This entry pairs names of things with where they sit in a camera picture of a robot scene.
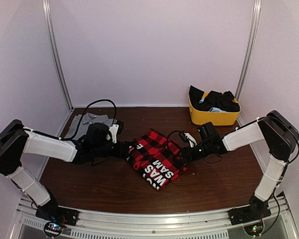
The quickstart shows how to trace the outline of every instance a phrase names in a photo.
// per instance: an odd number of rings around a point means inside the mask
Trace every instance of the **blue cloth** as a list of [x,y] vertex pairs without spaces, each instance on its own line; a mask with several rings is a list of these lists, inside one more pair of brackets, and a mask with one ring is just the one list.
[[209,112],[227,113],[227,111],[223,111],[217,107],[210,108]]

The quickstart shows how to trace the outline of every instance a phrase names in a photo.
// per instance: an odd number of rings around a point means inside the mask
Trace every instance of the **pile of clothes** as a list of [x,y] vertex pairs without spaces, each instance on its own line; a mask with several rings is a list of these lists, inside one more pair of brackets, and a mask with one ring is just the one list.
[[205,98],[202,98],[203,95],[204,92],[202,90],[190,86],[189,99],[192,106],[198,111],[221,113],[240,111],[240,106],[233,101],[235,97],[230,91],[226,91],[223,94],[211,91]]

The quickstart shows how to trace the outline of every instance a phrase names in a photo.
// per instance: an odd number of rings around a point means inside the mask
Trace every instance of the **dark wooden table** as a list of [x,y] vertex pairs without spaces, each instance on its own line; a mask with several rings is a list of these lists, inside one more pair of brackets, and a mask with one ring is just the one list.
[[[74,111],[63,135],[73,117],[82,111]],[[110,118],[113,115],[113,109],[108,108],[89,112],[107,114]],[[175,129],[184,130],[200,141],[188,108],[118,108],[117,119],[125,123],[119,140],[132,140],[154,128],[165,135]],[[230,132],[235,126],[217,130]],[[177,134],[172,138],[179,142]],[[210,155],[206,160],[218,158]],[[245,146],[223,155],[223,160],[215,164],[203,160],[190,163],[184,174],[159,192],[125,160],[117,158],[109,158],[95,167],[50,159],[41,183],[61,206],[113,213],[183,213],[247,204],[261,177],[250,146]]]

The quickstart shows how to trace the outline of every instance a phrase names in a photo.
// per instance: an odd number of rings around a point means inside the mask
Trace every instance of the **white arm segment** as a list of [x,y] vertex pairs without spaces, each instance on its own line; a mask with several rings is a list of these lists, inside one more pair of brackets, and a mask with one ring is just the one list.
[[269,157],[269,163],[264,173],[263,178],[258,185],[255,196],[265,202],[268,200],[274,191],[278,182],[280,182],[280,177],[284,171],[287,163],[282,160],[278,160],[272,155]]
[[18,167],[17,170],[8,175],[7,178],[16,183],[23,192],[28,194],[36,204],[43,206],[50,201],[50,194],[42,184],[25,168]]
[[23,153],[33,153],[52,158],[58,158],[65,162],[72,162],[76,155],[76,148],[71,141],[61,141],[37,133],[25,131],[29,138],[23,149]]
[[264,139],[258,121],[256,121],[248,126],[237,129],[235,132],[229,133],[223,138],[223,143],[227,151],[233,151],[239,147]]

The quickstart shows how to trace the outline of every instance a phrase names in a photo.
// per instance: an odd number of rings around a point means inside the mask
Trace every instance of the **metal frame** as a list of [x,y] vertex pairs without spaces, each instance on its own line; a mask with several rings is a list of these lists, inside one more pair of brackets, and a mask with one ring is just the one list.
[[245,55],[245,59],[244,59],[243,68],[241,70],[237,90],[235,93],[235,98],[238,101],[240,99],[240,95],[241,95],[241,92],[242,92],[244,84],[245,84],[248,68],[249,68],[250,61],[251,61],[251,55],[252,55],[252,51],[254,49],[255,40],[256,40],[256,36],[257,36],[257,32],[258,32],[260,13],[261,13],[261,0],[255,0],[253,16],[252,16],[250,32],[249,32],[249,39],[248,39],[248,44],[247,44],[247,49],[246,49],[246,55]]
[[[284,196],[278,198],[281,207],[282,223],[289,239],[299,239],[295,223]],[[269,201],[269,208],[275,218],[278,213],[276,202]],[[212,238],[212,235],[223,235],[228,238],[228,230],[242,225],[232,226],[227,214],[229,209],[212,210],[198,213],[178,214],[117,214],[96,211],[78,210],[80,212],[77,225],[67,226],[62,235],[74,239],[84,238],[116,238],[116,239],[195,239]],[[35,217],[35,209],[31,200],[22,197],[18,208],[15,224],[9,235],[10,239],[19,237],[23,225],[39,230],[43,229],[45,220]]]
[[60,82],[63,97],[66,102],[66,106],[69,110],[72,110],[73,105],[72,105],[72,102],[70,99],[68,88],[67,88],[65,80],[64,80],[63,70],[62,70],[61,62],[60,62],[60,58],[59,58],[59,53],[58,53],[58,49],[56,47],[55,34],[54,34],[54,30],[53,30],[52,16],[51,16],[51,10],[50,10],[50,1],[49,0],[42,0],[42,1],[43,1],[43,12],[44,12],[44,17],[45,17],[45,21],[46,21],[46,26],[48,29],[48,35],[49,35],[49,40],[50,40],[50,45],[51,45],[52,56],[53,56],[56,73],[58,75],[58,79]]

